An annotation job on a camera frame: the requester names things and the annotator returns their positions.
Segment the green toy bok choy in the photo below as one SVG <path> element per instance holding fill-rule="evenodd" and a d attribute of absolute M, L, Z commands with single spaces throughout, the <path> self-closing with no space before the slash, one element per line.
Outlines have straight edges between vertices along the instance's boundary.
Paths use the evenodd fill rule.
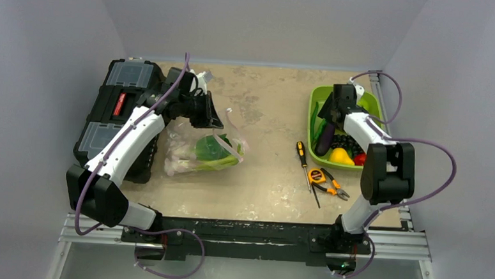
<path fill-rule="evenodd" d="M 219 144 L 214 136 L 207 135 L 195 143 L 195 166 L 197 171 L 224 170 L 239 164 L 239 160 Z"/>

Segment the clear zip top bag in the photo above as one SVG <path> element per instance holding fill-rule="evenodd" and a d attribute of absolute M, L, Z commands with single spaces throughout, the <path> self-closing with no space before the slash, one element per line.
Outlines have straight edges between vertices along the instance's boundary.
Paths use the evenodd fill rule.
<path fill-rule="evenodd" d="M 194 128 L 187 119 L 177 119 L 166 131 L 164 171 L 182 173 L 224 170 L 242 163 L 249 149 L 245 136 L 232 122 L 233 109 L 222 109 L 224 127 Z"/>

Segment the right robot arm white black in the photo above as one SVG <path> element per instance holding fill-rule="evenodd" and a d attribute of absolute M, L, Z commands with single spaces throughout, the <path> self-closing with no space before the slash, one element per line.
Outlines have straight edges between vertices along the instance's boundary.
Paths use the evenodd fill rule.
<path fill-rule="evenodd" d="M 315 144 L 315 154 L 325 155 L 335 132 L 352 137 L 366 158 L 360 179 L 361 194 L 348 212 L 340 216 L 341 228 L 330 234 L 332 247 L 345 251 L 354 245 L 380 211 L 408 199 L 415 191 L 415 149 L 399 143 L 380 128 L 380 121 L 359 106 L 364 89 L 334 84 L 318 117 L 326 123 Z"/>

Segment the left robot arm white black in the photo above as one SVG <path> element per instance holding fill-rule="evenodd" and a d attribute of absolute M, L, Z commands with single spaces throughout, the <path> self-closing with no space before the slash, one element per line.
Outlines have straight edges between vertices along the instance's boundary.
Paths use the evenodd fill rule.
<path fill-rule="evenodd" d="M 152 62 L 115 60 L 73 149 L 76 163 L 66 172 L 71 208 L 100 224 L 137 228 L 147 243 L 162 235 L 159 211 L 129 201 L 123 181 L 150 179 L 157 140 L 173 120 L 195 128 L 222 128 L 207 83 L 209 72 Z"/>

